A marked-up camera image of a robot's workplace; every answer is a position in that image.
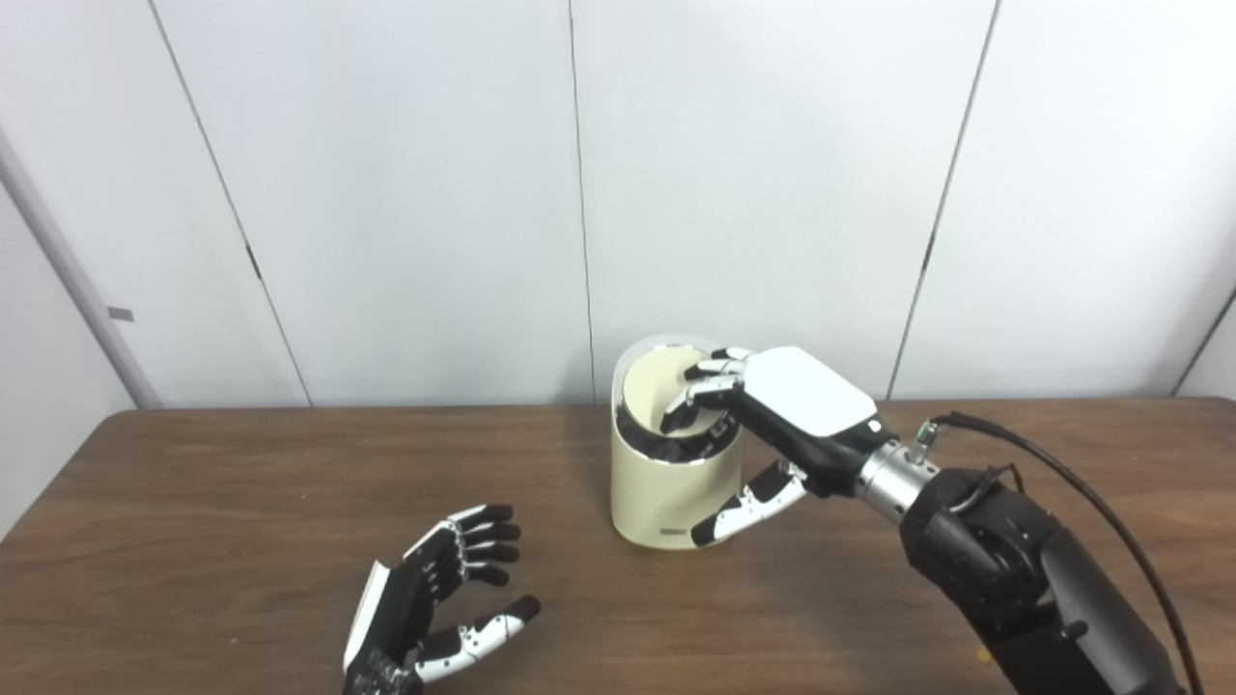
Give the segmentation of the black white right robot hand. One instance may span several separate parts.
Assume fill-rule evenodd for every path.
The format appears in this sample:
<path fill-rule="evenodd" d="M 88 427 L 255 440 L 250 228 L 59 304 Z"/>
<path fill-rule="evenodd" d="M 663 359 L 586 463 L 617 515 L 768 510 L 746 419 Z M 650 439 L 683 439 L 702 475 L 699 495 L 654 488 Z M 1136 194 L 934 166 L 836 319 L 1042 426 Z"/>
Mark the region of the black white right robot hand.
<path fill-rule="evenodd" d="M 688 369 L 662 411 L 660 432 L 684 430 L 702 411 L 724 412 L 780 458 L 691 528 L 697 548 L 772 517 L 806 493 L 857 497 L 861 467 L 896 439 L 874 399 L 803 348 L 721 348 Z"/>

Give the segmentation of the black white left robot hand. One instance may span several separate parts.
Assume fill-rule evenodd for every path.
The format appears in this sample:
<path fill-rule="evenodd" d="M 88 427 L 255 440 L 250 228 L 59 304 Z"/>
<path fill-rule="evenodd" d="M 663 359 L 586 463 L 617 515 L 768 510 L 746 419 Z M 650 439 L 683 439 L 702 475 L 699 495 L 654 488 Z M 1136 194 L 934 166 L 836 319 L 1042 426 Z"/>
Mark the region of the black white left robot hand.
<path fill-rule="evenodd" d="M 420 694 L 475 665 L 543 612 L 533 595 L 433 629 L 435 612 L 468 582 L 506 586 L 520 526 L 509 505 L 486 503 L 439 519 L 393 566 L 375 561 L 344 649 L 344 694 Z"/>

